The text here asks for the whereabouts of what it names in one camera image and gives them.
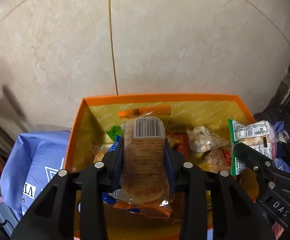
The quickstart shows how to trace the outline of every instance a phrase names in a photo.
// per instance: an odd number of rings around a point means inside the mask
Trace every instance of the tile grout line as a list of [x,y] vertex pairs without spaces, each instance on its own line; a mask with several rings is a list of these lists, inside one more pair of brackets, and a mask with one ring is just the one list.
[[113,46],[113,43],[112,43],[112,10],[111,10],[111,0],[108,0],[108,11],[109,11],[110,44],[111,44],[111,47],[112,47],[112,66],[113,66],[113,69],[114,69],[114,78],[115,78],[116,94],[118,95],[116,69],[115,69],[115,58],[114,58],[114,46]]

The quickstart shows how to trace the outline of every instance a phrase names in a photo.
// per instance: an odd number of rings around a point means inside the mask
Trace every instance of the metal screw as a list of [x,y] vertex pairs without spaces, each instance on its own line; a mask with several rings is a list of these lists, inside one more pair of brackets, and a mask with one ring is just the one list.
[[60,170],[60,171],[58,171],[58,175],[61,176],[61,177],[66,176],[67,173],[68,173],[68,172],[67,172],[66,170]]
[[104,164],[103,162],[96,162],[96,163],[94,164],[94,166],[95,166],[97,169],[100,169],[100,168],[104,167],[105,164]]
[[183,166],[184,166],[185,168],[190,169],[190,168],[193,167],[193,164],[192,164],[191,162],[184,162],[184,163],[183,163]]
[[220,175],[221,175],[222,177],[227,177],[227,176],[229,175],[229,173],[228,173],[228,171],[226,171],[226,170],[221,170],[221,171],[220,171]]
[[269,186],[269,188],[273,189],[273,188],[275,188],[275,183],[273,181],[270,181],[268,183],[268,186]]

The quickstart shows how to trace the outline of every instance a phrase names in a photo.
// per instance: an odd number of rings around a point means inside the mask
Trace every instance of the transparent snack bag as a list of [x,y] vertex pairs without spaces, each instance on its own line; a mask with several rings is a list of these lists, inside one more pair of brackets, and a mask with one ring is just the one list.
[[90,163],[96,163],[96,162],[101,162],[103,159],[104,155],[109,151],[109,149],[112,147],[112,143],[110,144],[104,144],[104,145],[96,145],[93,144],[91,145],[90,149],[90,157],[88,158],[88,161]]
[[194,153],[206,152],[229,143],[205,126],[197,126],[193,130],[187,129],[187,135],[189,148]]
[[167,219],[172,209],[163,162],[165,125],[157,113],[145,113],[126,122],[121,189],[114,207],[153,209],[155,215],[151,217]]
[[205,159],[198,165],[201,170],[218,173],[220,170],[230,172],[230,167],[226,163],[226,158],[221,149],[211,150]]
[[[265,120],[244,126],[243,124],[229,119],[229,133],[232,148],[236,143],[242,142],[267,158],[274,160],[276,157],[275,131],[272,125]],[[231,175],[238,175],[246,169],[245,163],[235,157],[232,152]]]

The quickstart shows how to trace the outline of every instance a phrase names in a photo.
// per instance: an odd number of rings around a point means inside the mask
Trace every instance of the white label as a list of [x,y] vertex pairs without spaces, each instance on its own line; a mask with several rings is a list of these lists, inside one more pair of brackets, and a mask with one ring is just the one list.
[[270,134],[270,125],[266,121],[260,121],[248,126],[233,120],[234,141],[241,138],[259,137]]
[[[270,142],[267,143],[267,147],[264,147],[264,144],[253,145],[250,147],[253,148],[254,150],[257,150],[259,153],[265,155],[267,158],[272,159],[272,148]],[[235,174],[239,175],[245,169],[246,169],[245,163],[235,157]]]
[[22,193],[34,199],[35,192],[36,192],[36,187],[26,182],[24,185],[24,191]]
[[165,137],[164,124],[157,117],[141,117],[134,120],[134,138]]

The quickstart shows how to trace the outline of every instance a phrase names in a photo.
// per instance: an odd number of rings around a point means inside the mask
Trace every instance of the packaged biscuit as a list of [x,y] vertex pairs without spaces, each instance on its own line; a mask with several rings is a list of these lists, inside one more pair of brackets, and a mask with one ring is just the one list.
[[169,218],[172,210],[164,148],[165,125],[157,111],[129,118],[125,123],[121,189],[114,207],[153,209],[153,217]]
[[[267,158],[274,160],[276,156],[275,131],[272,125],[265,120],[244,126],[235,120],[228,120],[232,148],[242,142],[257,150]],[[231,175],[238,175],[246,169],[245,163],[235,157],[232,152]]]

